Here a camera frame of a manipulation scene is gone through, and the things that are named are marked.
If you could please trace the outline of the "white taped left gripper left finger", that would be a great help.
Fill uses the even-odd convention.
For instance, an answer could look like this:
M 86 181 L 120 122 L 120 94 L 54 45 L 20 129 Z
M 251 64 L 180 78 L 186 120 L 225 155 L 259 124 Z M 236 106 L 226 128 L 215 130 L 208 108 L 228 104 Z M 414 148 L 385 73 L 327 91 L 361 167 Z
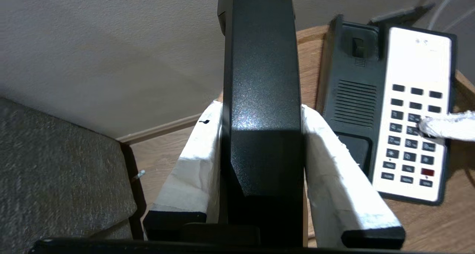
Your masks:
M 212 102 L 195 124 L 144 218 L 148 240 L 178 240 L 185 225 L 218 222 L 222 109 L 221 102 Z

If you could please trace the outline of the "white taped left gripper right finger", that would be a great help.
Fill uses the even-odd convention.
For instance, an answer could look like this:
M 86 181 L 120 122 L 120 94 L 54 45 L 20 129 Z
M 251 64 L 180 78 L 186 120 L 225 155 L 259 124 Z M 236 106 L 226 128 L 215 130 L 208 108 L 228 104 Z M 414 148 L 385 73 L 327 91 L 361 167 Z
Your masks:
M 406 233 L 345 144 L 302 105 L 305 176 L 318 248 L 400 249 Z

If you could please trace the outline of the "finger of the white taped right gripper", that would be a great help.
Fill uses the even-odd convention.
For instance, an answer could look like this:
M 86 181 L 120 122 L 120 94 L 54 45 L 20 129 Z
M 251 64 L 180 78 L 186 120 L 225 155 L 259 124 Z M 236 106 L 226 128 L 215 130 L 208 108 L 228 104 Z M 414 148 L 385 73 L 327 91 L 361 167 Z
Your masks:
M 459 141 L 475 141 L 474 130 L 466 130 L 464 127 L 448 127 L 446 129 L 435 129 L 431 127 L 420 127 L 420 131 L 429 137 L 451 139 Z
M 419 122 L 420 128 L 462 128 L 474 126 L 475 112 L 465 111 L 436 117 L 426 117 Z

